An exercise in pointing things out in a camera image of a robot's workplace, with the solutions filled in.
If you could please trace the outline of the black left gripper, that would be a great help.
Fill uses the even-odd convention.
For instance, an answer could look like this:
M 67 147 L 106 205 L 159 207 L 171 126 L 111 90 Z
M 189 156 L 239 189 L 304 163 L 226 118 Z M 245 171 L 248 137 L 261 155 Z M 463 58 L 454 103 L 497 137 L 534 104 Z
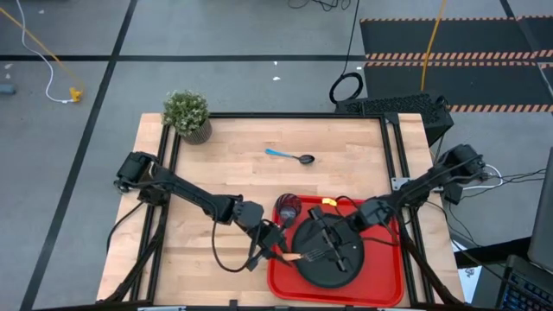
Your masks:
M 249 271 L 256 269 L 262 259 L 277 258 L 281 262 L 291 261 L 283 231 L 272 221 L 262 220 L 254 228 L 252 242 L 259 251 L 247 261 Z M 276 247 L 280 250 L 280 254 L 275 251 Z

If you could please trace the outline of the black round plate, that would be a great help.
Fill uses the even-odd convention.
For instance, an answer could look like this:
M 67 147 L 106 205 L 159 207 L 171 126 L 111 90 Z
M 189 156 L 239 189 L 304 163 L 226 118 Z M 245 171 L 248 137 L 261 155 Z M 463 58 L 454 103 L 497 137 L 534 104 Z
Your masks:
M 314 249 L 325 251 L 325 257 L 314 262 L 296 261 L 296 268 L 301 277 L 316 287 L 337 289 L 352 282 L 360 273 L 365 260 L 365 246 L 362 251 L 342 251 L 347 272 L 338 270 L 337 264 L 330 260 L 331 244 L 323 231 L 323 221 L 305 219 L 296 229 L 290 250 L 303 253 Z

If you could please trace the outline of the grey monitor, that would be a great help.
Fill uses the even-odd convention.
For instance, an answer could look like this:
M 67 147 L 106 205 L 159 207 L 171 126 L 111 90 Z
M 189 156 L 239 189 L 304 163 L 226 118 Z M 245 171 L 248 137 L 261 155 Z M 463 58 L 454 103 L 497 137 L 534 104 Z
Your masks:
M 528 257 L 553 272 L 553 147 L 547 161 Z

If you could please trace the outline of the black spoon blue handle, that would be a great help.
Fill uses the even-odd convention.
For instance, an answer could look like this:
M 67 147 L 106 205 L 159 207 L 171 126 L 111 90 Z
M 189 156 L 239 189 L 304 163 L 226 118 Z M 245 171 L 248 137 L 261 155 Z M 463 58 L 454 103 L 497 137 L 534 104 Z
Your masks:
M 308 164 L 311 164 L 315 161 L 315 157 L 313 155 L 299 155 L 299 156 L 297 156 L 297 155 L 291 155 L 291 154 L 275 151 L 273 149 L 266 149 L 265 153 L 268 154 L 268 155 L 271 155 L 271 156 L 282 156 L 282 157 L 296 159 L 299 163 L 301 163 L 303 165 L 308 165 Z

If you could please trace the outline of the red plastic tray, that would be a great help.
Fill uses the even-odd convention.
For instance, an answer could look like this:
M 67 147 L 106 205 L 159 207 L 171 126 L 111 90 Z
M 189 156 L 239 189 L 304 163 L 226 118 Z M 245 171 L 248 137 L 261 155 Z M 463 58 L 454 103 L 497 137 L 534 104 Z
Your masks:
M 297 227 L 308 218 L 308 210 L 320 206 L 324 213 L 347 216 L 355 211 L 362 200 L 346 196 L 334 199 L 337 207 L 324 205 L 320 196 L 297 195 L 302 202 L 302 211 L 296 222 L 285 228 L 283 235 L 290 250 Z M 395 218 L 386 226 L 375 225 L 361 232 L 365 246 L 365 260 L 360 273 L 344 287 L 324 289 L 316 287 L 301 277 L 296 261 L 269 262 L 267 280 L 271 292 L 279 298 L 291 301 L 309 301 L 354 306 L 391 307 L 404 296 L 403 259 L 399 242 L 399 227 Z

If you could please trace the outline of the black aluminium table frame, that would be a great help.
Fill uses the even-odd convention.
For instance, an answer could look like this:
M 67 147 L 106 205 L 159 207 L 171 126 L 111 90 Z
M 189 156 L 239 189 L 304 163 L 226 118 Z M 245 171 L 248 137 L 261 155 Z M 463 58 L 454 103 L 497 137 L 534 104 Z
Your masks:
M 215 194 L 241 194 L 270 211 L 280 194 L 346 195 L 365 199 L 390 189 L 390 173 L 407 164 L 417 177 L 431 166 L 422 119 L 403 114 L 389 132 L 400 132 L 403 147 L 394 138 L 384 140 L 377 119 L 342 117 L 333 113 L 218 113 L 213 135 L 202 145 L 176 143 L 164 131 L 157 113 L 145 113 L 133 128 L 126 151 L 177 154 L 182 178 Z M 294 156 L 312 155 L 308 165 L 296 159 L 268 155 L 266 149 Z M 231 273 L 220 261 L 237 268 L 245 260 L 249 241 L 236 227 L 214 225 L 203 212 L 173 199 L 157 270 L 146 268 L 142 280 L 157 279 L 157 305 L 283 307 L 285 300 L 270 292 L 267 265 L 252 272 Z

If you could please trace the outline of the black keyboard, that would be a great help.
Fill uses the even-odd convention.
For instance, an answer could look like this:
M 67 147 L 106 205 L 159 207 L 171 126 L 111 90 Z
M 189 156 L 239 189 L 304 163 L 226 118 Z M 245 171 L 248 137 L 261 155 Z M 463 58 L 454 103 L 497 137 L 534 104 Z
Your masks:
M 510 255 L 496 308 L 508 311 L 553 311 L 553 274 Z

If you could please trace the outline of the dark translucent faceted cup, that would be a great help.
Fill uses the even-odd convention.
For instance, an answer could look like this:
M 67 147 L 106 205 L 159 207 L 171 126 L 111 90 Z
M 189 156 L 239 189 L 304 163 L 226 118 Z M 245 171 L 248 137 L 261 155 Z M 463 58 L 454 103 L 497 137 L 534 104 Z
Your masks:
M 286 228 L 291 227 L 302 211 L 302 202 L 295 194 L 282 194 L 274 205 L 276 222 Z

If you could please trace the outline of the black hazard striped floor mat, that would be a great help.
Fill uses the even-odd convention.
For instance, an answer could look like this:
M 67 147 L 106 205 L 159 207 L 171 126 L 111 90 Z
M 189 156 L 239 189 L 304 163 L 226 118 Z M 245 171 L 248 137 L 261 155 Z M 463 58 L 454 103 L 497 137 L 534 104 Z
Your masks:
M 553 113 L 553 16 L 363 19 L 371 97 L 443 95 L 454 112 Z

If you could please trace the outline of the black fork orange handle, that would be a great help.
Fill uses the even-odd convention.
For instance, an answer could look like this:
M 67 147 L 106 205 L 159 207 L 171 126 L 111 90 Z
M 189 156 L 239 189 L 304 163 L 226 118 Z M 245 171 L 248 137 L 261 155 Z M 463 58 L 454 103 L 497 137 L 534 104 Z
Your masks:
M 280 258 L 285 262 L 305 261 L 314 262 L 325 257 L 325 251 L 320 249 L 314 249 L 303 253 L 283 253 Z

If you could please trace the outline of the black computer tower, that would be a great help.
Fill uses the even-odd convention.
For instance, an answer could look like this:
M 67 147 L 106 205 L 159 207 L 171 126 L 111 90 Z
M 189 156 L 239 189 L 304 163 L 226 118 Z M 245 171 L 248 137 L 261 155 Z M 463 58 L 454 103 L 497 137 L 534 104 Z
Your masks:
M 429 145 L 439 140 L 453 125 L 448 110 L 448 101 L 442 95 L 419 92 L 390 98 L 356 98 L 340 101 L 335 105 L 336 113 L 370 114 L 419 114 Z

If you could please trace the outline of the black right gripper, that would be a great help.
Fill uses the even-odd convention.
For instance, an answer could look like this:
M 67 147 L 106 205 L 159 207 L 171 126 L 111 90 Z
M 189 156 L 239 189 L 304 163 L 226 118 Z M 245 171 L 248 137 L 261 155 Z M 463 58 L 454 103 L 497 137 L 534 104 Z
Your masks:
M 313 221 L 323 221 L 323 231 L 332 248 L 330 260 L 337 264 L 339 271 L 347 272 L 348 268 L 342 251 L 364 250 L 362 237 L 350 227 L 344 217 L 337 214 L 324 213 L 320 206 L 310 208 L 308 216 Z

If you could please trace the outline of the green plant in striped pot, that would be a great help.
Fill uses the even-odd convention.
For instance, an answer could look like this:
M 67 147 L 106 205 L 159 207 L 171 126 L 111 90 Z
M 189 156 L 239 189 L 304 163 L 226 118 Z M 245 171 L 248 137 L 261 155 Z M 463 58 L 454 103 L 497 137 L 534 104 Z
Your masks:
M 163 101 L 162 123 L 175 129 L 186 143 L 206 143 L 213 134 L 206 98 L 197 92 L 185 90 L 167 93 Z

